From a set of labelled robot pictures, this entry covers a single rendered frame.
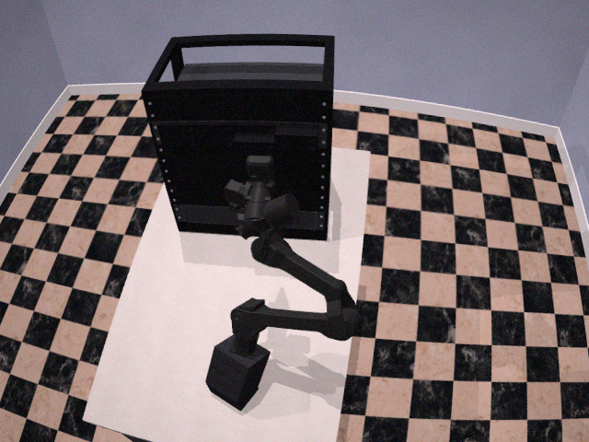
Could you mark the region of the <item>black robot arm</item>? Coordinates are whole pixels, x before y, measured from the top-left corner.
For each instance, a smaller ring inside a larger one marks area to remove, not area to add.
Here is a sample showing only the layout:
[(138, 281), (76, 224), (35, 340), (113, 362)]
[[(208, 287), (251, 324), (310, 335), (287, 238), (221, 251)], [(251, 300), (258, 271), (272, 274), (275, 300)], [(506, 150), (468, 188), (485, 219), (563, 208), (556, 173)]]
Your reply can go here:
[[(226, 184), (224, 194), (231, 211), (235, 212), (246, 205), (250, 188), (251, 181), (246, 181), (246, 186), (234, 180)], [(230, 313), (232, 332), (236, 336), (230, 346), (230, 353), (253, 359), (259, 332), (267, 327), (320, 332), (330, 339), (347, 341), (362, 325), (362, 316), (347, 285), (296, 254), (283, 239), (285, 228), (300, 222), (299, 206), (291, 193), (266, 204), (250, 203), (245, 206), (243, 225), (236, 227), (235, 231), (245, 240), (261, 233), (251, 243), (252, 257), (257, 262), (289, 273), (319, 292), (326, 299), (327, 312), (269, 308), (265, 305), (265, 299), (252, 297)]]

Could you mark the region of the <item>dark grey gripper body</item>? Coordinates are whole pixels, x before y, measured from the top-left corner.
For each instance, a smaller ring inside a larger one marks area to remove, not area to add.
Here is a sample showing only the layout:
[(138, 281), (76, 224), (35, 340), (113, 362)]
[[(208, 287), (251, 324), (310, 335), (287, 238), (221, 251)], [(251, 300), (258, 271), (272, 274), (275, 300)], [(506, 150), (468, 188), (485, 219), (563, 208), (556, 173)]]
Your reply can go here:
[(248, 156), (246, 166), (247, 174), (251, 176), (251, 188), (246, 196), (246, 204), (254, 202), (266, 204), (273, 199), (273, 186), (269, 183), (269, 176), (274, 171), (273, 157)]

